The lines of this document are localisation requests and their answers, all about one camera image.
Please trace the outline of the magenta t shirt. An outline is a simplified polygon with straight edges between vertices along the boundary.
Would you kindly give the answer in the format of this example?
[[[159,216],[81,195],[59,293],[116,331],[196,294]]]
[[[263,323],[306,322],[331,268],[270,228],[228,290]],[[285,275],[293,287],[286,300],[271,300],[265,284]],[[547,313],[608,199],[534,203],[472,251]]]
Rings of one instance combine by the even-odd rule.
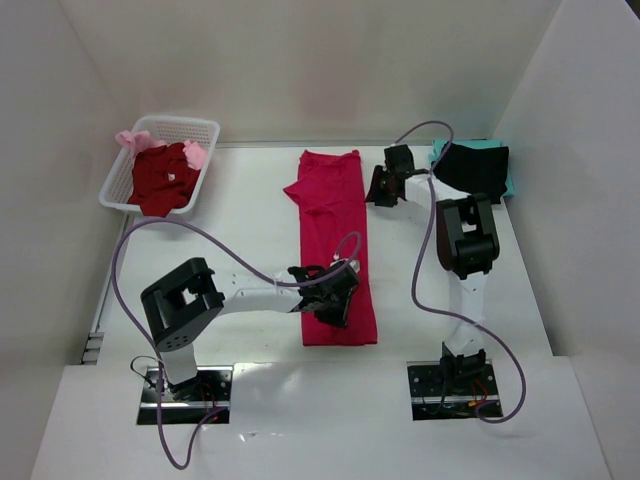
[[[367,213],[357,150],[329,155],[304,151],[299,159],[297,180],[284,193],[298,206],[300,255],[304,266],[326,267],[336,252],[347,258],[356,240],[345,236],[361,234],[360,284],[352,297],[347,326],[332,327],[304,313],[301,320],[305,346],[362,346],[378,342],[378,329],[369,284]]]

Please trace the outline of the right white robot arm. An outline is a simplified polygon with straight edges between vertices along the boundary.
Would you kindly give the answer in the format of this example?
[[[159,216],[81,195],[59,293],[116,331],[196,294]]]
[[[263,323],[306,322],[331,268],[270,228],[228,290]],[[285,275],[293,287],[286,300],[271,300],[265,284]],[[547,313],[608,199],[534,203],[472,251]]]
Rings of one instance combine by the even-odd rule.
[[[447,185],[415,167],[406,145],[384,150],[384,164],[374,168],[366,201],[394,207],[414,203],[428,212],[428,236],[435,237],[438,261],[448,273],[449,307],[444,312],[458,321],[442,342],[439,361],[441,392],[473,381],[484,370],[486,352],[479,326],[485,321],[485,287],[500,253],[489,197]]]

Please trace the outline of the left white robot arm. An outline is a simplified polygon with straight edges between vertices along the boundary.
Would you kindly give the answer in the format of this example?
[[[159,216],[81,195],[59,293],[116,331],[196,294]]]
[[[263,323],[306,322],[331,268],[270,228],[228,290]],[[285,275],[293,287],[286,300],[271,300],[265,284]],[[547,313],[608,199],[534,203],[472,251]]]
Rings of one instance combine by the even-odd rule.
[[[164,384],[176,401],[202,388],[193,342],[221,315],[272,311],[309,313],[319,323],[346,328],[359,286],[359,262],[338,259],[328,268],[290,267],[273,278],[216,275],[203,258],[192,258],[141,293]]]

